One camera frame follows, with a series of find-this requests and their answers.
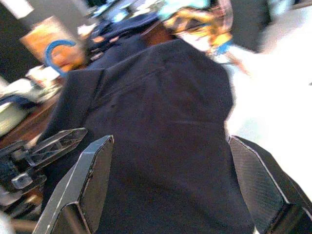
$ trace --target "blue cloth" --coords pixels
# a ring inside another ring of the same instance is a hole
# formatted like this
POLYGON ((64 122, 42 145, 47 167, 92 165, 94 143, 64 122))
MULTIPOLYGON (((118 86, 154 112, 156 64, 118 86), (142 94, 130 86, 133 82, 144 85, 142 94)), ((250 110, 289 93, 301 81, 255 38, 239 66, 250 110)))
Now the blue cloth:
POLYGON ((87 44, 90 51, 99 49, 100 51, 106 51, 113 43, 110 43, 110 39, 119 37, 130 37, 144 31, 145 28, 150 26, 153 22, 158 20, 157 13, 149 13, 139 15, 130 19, 126 19, 117 23, 111 23, 107 20, 102 21, 97 27, 94 28, 87 44), (103 41, 95 43, 93 39, 98 36, 104 38, 103 41))
POLYGON ((226 43, 220 45, 216 50, 217 55, 222 55, 228 52, 231 45, 232 45, 232 40, 229 40, 226 43))
POLYGON ((106 50, 101 58, 92 62, 87 69, 109 68, 144 49, 146 49, 146 45, 141 39, 141 35, 121 38, 106 50))
POLYGON ((17 105, 19 105, 19 107, 22 109, 31 109, 36 105, 36 103, 19 95, 9 95, 9 96, 0 98, 0 105, 3 105, 8 102, 14 102, 17 105))

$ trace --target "white paper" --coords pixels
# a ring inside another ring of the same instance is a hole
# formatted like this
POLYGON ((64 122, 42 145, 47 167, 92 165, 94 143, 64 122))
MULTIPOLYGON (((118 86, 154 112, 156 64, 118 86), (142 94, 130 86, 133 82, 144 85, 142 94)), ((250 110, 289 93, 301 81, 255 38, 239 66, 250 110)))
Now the white paper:
POLYGON ((26 0, 0 0, 0 2, 17 18, 23 18, 34 8, 26 0))
POLYGON ((48 81, 54 81, 60 76, 60 74, 54 70, 52 67, 46 67, 43 69, 44 76, 48 81))

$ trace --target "mechanical part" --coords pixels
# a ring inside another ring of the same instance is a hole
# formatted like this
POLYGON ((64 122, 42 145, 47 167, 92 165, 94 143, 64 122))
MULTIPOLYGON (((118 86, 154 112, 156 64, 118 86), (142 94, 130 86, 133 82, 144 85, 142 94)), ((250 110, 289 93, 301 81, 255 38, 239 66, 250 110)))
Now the mechanical part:
POLYGON ((81 153, 54 189, 33 234, 96 232, 107 192, 113 142, 113 136, 105 136, 81 153))
POLYGON ((11 219, 11 225, 15 231, 32 233, 37 222, 23 219, 11 219))
POLYGON ((76 148, 86 134, 85 128, 65 130, 31 149, 19 141, 0 150, 0 205, 8 206, 42 185, 46 176, 41 169, 76 148))

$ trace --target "white object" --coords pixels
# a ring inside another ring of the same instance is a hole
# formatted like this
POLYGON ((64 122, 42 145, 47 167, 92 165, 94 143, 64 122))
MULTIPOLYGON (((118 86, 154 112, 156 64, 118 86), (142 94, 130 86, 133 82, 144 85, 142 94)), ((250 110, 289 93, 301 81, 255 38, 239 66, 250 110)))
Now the white object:
POLYGON ((53 81, 59 77, 59 73, 52 67, 42 65, 30 69, 25 76, 43 88, 49 88, 54 85, 53 81))
POLYGON ((90 33, 92 32, 92 30, 96 27, 96 23, 91 24, 91 25, 82 25, 77 27, 77 34, 82 37, 83 39, 85 39, 88 35, 90 35, 90 33))
POLYGON ((18 79, 14 81, 13 83, 9 84, 3 94, 4 95, 9 95, 9 94, 14 94, 14 93, 28 93, 32 89, 32 84, 31 81, 28 79, 18 79))
POLYGON ((208 43, 209 36, 198 37, 188 32, 178 33, 177 36, 199 51, 206 52, 210 49, 210 44, 208 43))
POLYGON ((229 69, 235 107, 227 121, 230 134, 268 150, 310 199, 311 25, 312 6, 288 11, 267 28, 261 54, 239 56, 252 78, 229 69))
POLYGON ((10 219, 2 211, 0 211, 0 234, 15 234, 10 219))
POLYGON ((18 20, 31 13, 34 8, 26 0, 0 0, 0 2, 17 18, 18 20))

